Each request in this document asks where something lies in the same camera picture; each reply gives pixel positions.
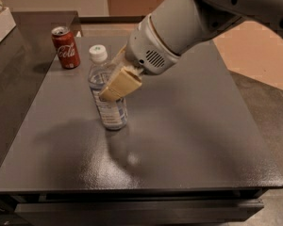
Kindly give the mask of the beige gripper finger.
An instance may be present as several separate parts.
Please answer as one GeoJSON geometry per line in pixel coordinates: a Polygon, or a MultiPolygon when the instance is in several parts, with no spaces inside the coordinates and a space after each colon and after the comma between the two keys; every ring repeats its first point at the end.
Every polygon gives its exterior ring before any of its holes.
{"type": "Polygon", "coordinates": [[[135,66],[110,65],[108,81],[100,90],[100,98],[117,101],[137,90],[142,85],[142,69],[135,66]]]}
{"type": "Polygon", "coordinates": [[[115,67],[123,67],[126,65],[125,48],[126,46],[122,47],[114,59],[111,60],[111,63],[115,67]]]}

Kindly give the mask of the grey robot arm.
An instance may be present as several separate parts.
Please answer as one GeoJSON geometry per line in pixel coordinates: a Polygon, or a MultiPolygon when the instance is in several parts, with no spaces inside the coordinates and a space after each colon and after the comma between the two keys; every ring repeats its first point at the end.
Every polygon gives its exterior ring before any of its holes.
{"type": "Polygon", "coordinates": [[[112,59],[115,66],[100,97],[117,101],[159,75],[198,43],[251,20],[283,39],[283,0],[164,0],[131,32],[112,59]]]}

